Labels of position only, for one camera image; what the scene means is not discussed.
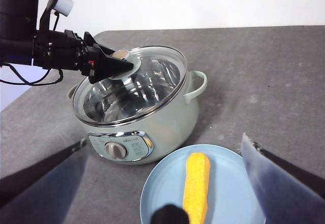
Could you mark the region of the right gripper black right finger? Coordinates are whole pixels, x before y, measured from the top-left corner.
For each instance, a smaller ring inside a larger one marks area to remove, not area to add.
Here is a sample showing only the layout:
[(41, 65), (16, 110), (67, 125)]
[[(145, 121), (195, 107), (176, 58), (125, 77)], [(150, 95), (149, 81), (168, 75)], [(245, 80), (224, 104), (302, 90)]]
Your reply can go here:
[(274, 155), (246, 134), (240, 150), (267, 223), (324, 223), (324, 178)]

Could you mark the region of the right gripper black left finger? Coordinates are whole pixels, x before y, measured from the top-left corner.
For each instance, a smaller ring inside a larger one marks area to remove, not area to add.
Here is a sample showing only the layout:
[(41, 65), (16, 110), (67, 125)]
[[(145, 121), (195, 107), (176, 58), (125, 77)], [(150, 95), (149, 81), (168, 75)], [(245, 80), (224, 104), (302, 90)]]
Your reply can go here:
[(82, 181), (85, 139), (1, 179), (1, 223), (63, 223)]

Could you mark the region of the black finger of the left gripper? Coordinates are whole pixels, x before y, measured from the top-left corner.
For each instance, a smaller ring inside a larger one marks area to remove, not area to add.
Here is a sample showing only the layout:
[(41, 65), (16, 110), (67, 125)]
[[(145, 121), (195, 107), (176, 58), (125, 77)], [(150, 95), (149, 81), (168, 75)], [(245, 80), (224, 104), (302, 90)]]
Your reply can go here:
[(110, 48), (98, 43), (94, 39), (94, 37), (87, 31), (84, 33), (83, 41), (84, 41), (84, 44), (87, 46), (92, 47), (92, 46), (97, 45), (106, 55), (112, 55), (115, 52), (115, 50), (110, 49)]
[(87, 64), (90, 65), (88, 80), (95, 84), (112, 76), (131, 71), (132, 62), (127, 61), (128, 50), (113, 51), (107, 55), (98, 44), (87, 46)]

